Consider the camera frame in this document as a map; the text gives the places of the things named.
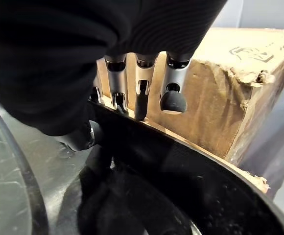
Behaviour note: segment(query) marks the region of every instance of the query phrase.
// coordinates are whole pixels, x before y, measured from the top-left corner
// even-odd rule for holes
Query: black fabric
[[[0,103],[48,135],[78,128],[105,54],[194,51],[226,0],[0,0]]]

